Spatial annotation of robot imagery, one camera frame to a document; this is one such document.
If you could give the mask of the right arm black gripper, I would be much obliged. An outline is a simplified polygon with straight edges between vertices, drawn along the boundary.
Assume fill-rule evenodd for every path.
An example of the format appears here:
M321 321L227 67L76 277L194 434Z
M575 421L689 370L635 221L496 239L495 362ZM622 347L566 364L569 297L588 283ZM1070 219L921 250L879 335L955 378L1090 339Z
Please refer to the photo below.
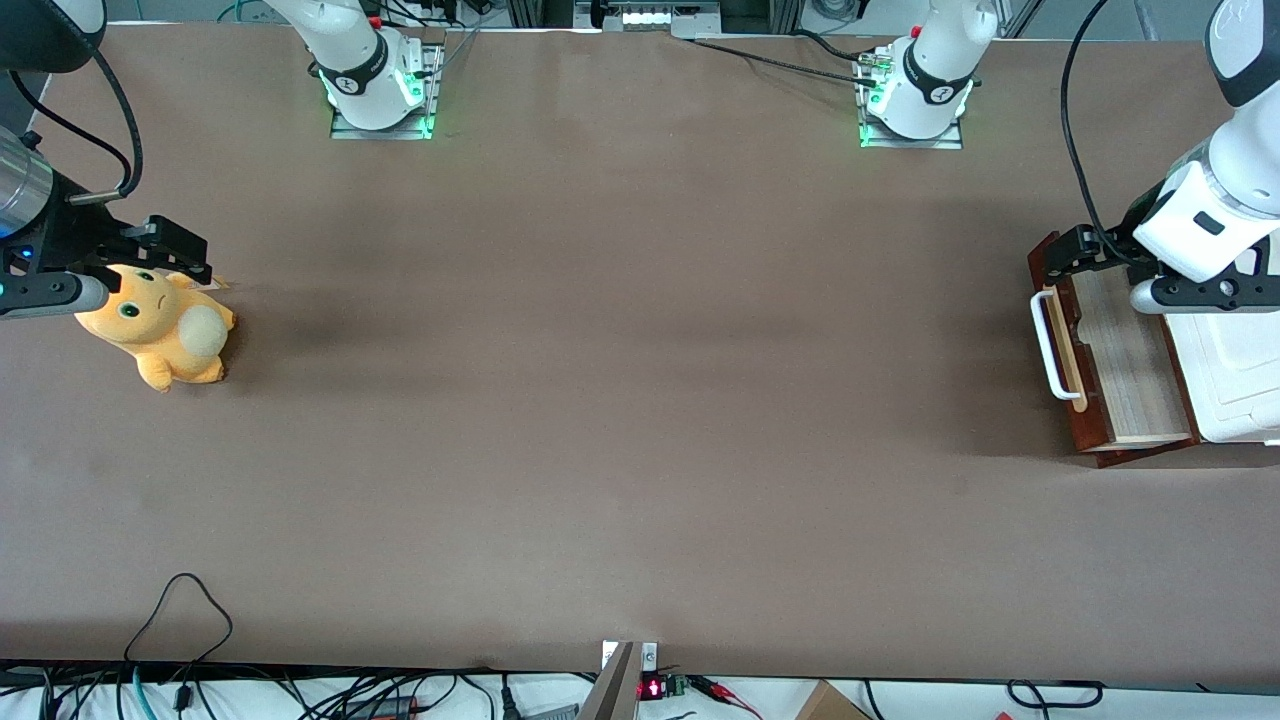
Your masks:
M164 217L147 217L147 246L125 234L131 227L116 220L102 204L74 205L68 193L78 184L58 172L29 174L29 288L70 291L74 273L101 281L110 291L119 288L115 275L104 269L129 264L163 273L186 288L215 286L212 268L205 259L207 241Z

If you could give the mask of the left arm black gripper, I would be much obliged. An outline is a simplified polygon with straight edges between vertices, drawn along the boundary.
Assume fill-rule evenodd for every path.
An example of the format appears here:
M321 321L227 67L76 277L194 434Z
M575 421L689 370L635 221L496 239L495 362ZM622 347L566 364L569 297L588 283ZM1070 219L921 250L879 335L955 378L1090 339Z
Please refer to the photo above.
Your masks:
M1153 211L1160 193L1161 186L1152 186L1128 208L1116 225L1100 234L1094 227L1052 232L1044 241L1046 279L1065 281L1115 266L1125 266L1128 273L1161 273L1162 263L1137 240L1137 228Z

